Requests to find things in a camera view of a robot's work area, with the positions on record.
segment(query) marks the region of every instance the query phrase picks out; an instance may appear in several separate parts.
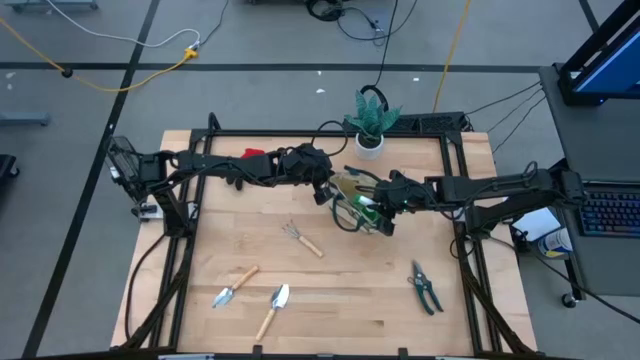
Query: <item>wooden handle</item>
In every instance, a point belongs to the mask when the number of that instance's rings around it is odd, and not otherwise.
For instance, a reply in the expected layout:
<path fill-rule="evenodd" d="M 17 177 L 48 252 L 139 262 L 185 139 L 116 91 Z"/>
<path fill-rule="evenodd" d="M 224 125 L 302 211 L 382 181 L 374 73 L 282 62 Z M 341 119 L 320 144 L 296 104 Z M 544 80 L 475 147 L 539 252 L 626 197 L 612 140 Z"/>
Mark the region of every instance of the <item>wooden handle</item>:
<path fill-rule="evenodd" d="M 267 328 L 269 328 L 269 324 L 271 324 L 271 320 L 273 320 L 274 315 L 276 314 L 276 309 L 269 310 L 267 317 L 262 322 L 262 326 L 260 326 L 260 331 L 258 331 L 258 335 L 256 335 L 256 340 L 262 340 L 262 337 L 267 332 Z"/>
<path fill-rule="evenodd" d="M 298 240 L 300 240 L 300 242 L 303 243 L 304 246 L 308 247 L 309 250 L 313 251 L 314 254 L 318 255 L 318 257 L 321 258 L 324 256 L 324 253 L 320 249 L 318 249 L 315 245 L 313 245 L 311 241 L 307 240 L 306 237 L 300 235 Z"/>
<path fill-rule="evenodd" d="M 249 280 L 259 270 L 260 270 L 260 268 L 258 267 L 258 265 L 254 265 L 249 271 L 247 271 L 246 274 L 242 275 L 242 277 L 238 281 L 236 281 L 235 284 L 233 284 L 231 289 L 232 290 L 238 290 L 238 288 L 240 286 L 242 286 L 242 284 L 246 283 L 247 280 Z"/>

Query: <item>wooden tabletop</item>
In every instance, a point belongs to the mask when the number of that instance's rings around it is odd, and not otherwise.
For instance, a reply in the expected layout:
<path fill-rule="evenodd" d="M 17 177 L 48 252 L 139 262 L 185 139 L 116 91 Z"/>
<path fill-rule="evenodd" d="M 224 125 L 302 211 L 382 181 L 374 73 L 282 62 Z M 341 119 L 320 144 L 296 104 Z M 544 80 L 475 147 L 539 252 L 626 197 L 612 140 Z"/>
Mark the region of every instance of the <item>wooden tabletop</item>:
<path fill-rule="evenodd" d="M 162 149 L 184 150 L 188 139 L 189 131 L 167 131 Z M 247 147 L 268 151 L 308 140 L 216 137 L 212 153 L 240 156 Z M 487 135 L 465 133 L 463 140 L 470 176 L 495 176 Z M 342 141 L 320 138 L 316 146 L 332 152 Z M 453 147 L 450 151 L 455 159 Z M 347 149 L 331 160 L 334 170 L 348 164 L 383 178 L 392 169 L 417 180 L 443 174 L 439 142 L 431 139 L 386 139 L 383 154 L 373 162 L 358 160 L 350 139 Z M 194 192 L 192 181 L 191 196 Z M 290 220 L 324 251 L 323 258 L 282 230 Z M 251 352 L 270 309 L 271 294 L 286 283 L 291 296 L 260 342 L 265 353 L 393 355 L 406 347 L 411 355 L 472 355 L 460 269 L 449 254 L 451 222 L 436 212 L 398 216 L 394 222 L 393 237 L 347 233 L 333 223 L 327 206 L 316 206 L 311 187 L 245 184 L 238 192 L 222 179 L 207 178 L 178 350 Z M 160 222 L 141 225 L 132 268 L 161 233 Z M 494 236 L 509 240 L 508 230 L 501 226 Z M 165 240 L 146 259 L 138 274 L 132 328 L 157 300 L 167 244 Z M 496 307 L 523 342 L 536 348 L 515 255 L 488 241 L 484 250 Z M 429 316 L 423 310 L 407 282 L 412 259 L 433 282 L 444 312 Z M 229 304 L 213 309 L 215 296 L 253 265 L 259 265 L 260 272 L 236 291 Z M 484 323 L 484 312 L 479 304 L 477 308 Z M 165 324 L 173 311 L 170 304 Z M 124 297 L 114 345 L 124 341 L 123 326 Z M 168 328 L 163 327 L 161 344 L 168 339 Z M 488 349 L 488 336 L 483 336 L 483 343 Z"/>

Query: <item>computer monitor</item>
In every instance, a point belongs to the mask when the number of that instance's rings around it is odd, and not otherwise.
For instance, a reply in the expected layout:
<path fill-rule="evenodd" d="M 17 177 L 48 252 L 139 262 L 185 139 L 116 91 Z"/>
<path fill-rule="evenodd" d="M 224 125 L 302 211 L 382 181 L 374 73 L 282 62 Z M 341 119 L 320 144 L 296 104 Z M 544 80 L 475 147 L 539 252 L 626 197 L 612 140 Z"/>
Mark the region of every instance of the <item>computer monitor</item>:
<path fill-rule="evenodd" d="M 640 99 L 640 0 L 625 0 L 559 68 L 567 105 Z"/>

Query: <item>pruning shears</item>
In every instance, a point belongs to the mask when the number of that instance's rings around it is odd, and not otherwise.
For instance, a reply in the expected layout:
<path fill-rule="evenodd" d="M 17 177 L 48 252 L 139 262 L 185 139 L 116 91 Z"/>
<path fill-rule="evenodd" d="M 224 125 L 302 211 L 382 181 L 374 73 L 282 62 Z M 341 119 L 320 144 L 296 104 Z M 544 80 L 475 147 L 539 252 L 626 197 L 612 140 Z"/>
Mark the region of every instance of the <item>pruning shears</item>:
<path fill-rule="evenodd" d="M 438 300 L 436 293 L 433 291 L 433 285 L 431 285 L 431 281 L 429 281 L 429 279 L 427 279 L 427 277 L 422 272 L 420 264 L 418 264 L 418 262 L 415 260 L 413 260 L 411 263 L 413 265 L 413 277 L 408 277 L 407 281 L 409 281 L 409 283 L 413 284 L 413 286 L 416 287 L 418 297 L 420 298 L 420 302 L 422 303 L 424 310 L 429 315 L 435 314 L 433 309 L 431 309 L 431 307 L 429 307 L 429 304 L 427 304 L 427 299 L 424 296 L 424 293 L 426 291 L 429 293 L 429 296 L 431 296 L 436 309 L 438 309 L 438 311 L 444 312 L 444 310 L 442 310 L 442 306 L 440 306 L 440 301 Z"/>

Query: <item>red object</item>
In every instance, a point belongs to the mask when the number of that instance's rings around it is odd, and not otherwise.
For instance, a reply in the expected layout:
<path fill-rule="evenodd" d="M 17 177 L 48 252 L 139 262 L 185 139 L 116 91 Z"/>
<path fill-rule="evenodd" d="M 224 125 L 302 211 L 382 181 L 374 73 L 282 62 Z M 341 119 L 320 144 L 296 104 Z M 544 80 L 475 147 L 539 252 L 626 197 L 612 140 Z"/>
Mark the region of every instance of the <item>red object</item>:
<path fill-rule="evenodd" d="M 260 150 L 260 149 L 251 149 L 251 148 L 246 148 L 244 149 L 244 155 L 242 155 L 242 159 L 246 159 L 248 157 L 251 156 L 255 156 L 255 155 L 264 155 L 265 152 Z"/>

